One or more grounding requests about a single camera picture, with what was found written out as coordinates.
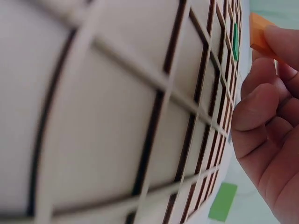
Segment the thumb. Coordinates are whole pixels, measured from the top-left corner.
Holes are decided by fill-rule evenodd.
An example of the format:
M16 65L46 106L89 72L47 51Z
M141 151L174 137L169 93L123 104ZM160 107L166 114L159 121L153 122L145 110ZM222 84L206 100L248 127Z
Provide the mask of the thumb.
M299 70L299 30L267 26L264 35L275 54Z

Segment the hand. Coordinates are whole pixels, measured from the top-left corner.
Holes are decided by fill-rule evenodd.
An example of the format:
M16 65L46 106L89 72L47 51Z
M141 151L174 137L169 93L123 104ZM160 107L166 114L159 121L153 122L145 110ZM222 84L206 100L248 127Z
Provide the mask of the hand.
M299 224L299 31L271 26L265 37L285 63L276 75L274 61L254 52L232 139L239 163L275 217Z

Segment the finger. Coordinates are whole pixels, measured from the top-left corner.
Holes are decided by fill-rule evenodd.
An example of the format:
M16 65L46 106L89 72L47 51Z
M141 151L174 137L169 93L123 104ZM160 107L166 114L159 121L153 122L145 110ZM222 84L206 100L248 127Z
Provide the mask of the finger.
M258 58L252 63L251 71L242 84L241 98L245 98L257 86L263 83L270 83L277 88L279 102L290 97L290 92L282 80L276 75L274 61L269 58Z
M269 139L277 147L282 147L286 136L293 130L293 126L281 117L274 117L267 123L266 130Z
M299 125L299 100L297 98L287 99L277 109L277 115L287 120L293 127Z
M285 63L278 63L278 75L290 93L299 98L299 73Z
M262 84L239 103L233 114L232 139L236 157L256 186L279 150L267 140L264 126L275 115L278 101L276 88Z
M266 56L259 53L258 51L254 50L254 49L252 50L252 62L254 62L258 58L263 58L263 57L266 57Z
M265 29L265 38L271 49L284 62L290 65L295 70L299 70L299 30L281 29L275 26L268 26ZM292 88L290 91L292 95L298 97L299 95L299 76L293 71L291 76Z

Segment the skin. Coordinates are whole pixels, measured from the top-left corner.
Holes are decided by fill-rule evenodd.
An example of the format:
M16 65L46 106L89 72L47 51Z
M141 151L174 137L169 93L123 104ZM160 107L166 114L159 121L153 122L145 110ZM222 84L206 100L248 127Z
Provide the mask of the skin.
M265 37L283 60L253 52L232 118L236 157L282 224L299 224L299 31L269 26Z

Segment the green tape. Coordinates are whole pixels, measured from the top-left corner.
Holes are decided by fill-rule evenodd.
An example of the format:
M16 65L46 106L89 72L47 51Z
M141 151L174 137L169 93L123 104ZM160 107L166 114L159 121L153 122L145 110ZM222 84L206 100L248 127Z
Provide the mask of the green tape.
M209 218L225 222L230 207L232 206L238 186L230 183L222 183L217 196L210 209Z
M233 55L235 60L238 62L239 61L239 54L240 54L240 49L239 49L239 28L238 24L234 24L234 39L233 39Z

